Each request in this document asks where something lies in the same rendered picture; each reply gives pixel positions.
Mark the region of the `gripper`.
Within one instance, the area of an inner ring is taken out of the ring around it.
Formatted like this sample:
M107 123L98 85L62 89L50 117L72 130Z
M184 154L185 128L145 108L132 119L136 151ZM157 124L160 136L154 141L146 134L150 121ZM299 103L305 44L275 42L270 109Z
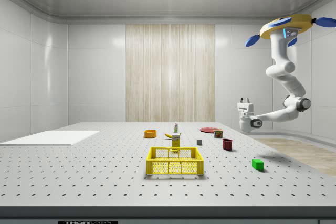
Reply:
M237 109L240 117L254 115L254 105L249 102L248 98L246 101L244 101L244 98L241 98L240 102L237 103Z

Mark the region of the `red plate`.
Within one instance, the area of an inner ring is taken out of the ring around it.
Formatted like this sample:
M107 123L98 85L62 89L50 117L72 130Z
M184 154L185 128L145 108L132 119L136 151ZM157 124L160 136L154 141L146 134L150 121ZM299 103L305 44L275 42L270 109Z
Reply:
M219 128L215 128L215 127L203 127L203 128L200 128L200 131L201 132L204 132L204 133L214 133L215 131L221 131L222 129L219 129Z

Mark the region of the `yellow carton box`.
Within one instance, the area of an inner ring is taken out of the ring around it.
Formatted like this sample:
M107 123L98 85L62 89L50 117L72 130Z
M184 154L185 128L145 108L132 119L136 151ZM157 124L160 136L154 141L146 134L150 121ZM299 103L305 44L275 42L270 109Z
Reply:
M175 134L172 135L172 151L174 153L178 153L180 147L180 135Z

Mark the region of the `yellow basket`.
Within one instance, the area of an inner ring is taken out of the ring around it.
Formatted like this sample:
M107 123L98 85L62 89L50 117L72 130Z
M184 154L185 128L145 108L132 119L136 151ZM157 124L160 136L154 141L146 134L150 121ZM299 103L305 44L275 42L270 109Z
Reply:
M204 159L196 147L151 147L147 174L204 174Z

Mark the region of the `drone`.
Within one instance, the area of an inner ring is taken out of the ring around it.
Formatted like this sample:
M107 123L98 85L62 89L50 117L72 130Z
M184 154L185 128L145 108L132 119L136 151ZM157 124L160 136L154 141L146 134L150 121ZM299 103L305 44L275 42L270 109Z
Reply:
M313 24L322 27L336 27L336 19L321 17L312 18L309 14L294 14L288 17L275 19L263 25L258 35L253 35L246 42L245 46L250 47L255 44L260 38L270 39L271 32L280 30L283 32L284 39L291 38L289 46L297 42L296 36L308 30Z

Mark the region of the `white board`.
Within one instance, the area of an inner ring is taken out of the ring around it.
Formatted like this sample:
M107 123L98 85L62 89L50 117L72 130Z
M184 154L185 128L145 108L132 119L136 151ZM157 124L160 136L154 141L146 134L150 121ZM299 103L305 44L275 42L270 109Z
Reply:
M99 131L44 131L0 143L0 145L74 145Z

